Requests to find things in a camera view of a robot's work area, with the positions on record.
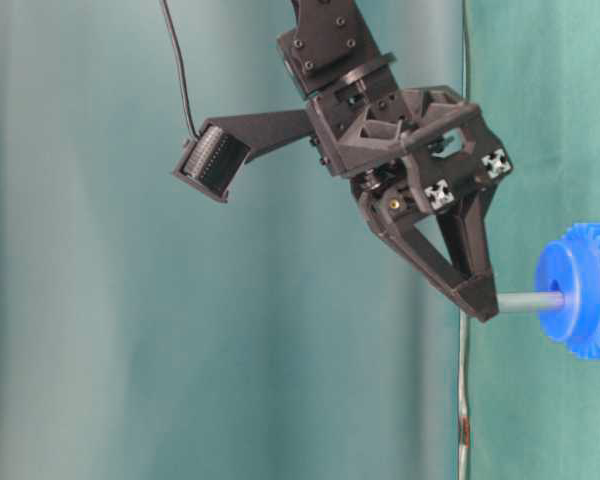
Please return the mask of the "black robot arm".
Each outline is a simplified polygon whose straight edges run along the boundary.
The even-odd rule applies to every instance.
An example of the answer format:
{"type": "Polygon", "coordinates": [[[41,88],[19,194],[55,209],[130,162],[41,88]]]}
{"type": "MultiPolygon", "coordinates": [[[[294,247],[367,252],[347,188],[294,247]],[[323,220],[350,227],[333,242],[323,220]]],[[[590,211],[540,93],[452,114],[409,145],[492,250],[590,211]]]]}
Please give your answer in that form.
{"type": "Polygon", "coordinates": [[[330,173],[370,230],[468,315],[499,311],[484,219],[512,165],[480,107],[400,88],[353,1],[297,1],[278,47],[330,173]]]}

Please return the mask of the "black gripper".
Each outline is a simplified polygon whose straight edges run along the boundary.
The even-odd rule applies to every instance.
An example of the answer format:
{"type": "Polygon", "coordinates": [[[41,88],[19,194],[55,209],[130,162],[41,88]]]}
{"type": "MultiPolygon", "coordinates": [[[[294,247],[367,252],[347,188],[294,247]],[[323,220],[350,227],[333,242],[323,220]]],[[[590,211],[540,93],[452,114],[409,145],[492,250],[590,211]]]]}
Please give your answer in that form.
{"type": "Polygon", "coordinates": [[[513,165],[477,104],[448,86],[399,90],[386,82],[390,74],[382,68],[339,82],[308,101],[318,148],[332,175],[352,179],[370,230],[462,311],[487,322],[498,300],[485,216],[513,165]],[[368,174],[390,165],[398,178],[379,183],[368,174]],[[447,256],[417,228],[426,213],[437,213],[447,256]]]}

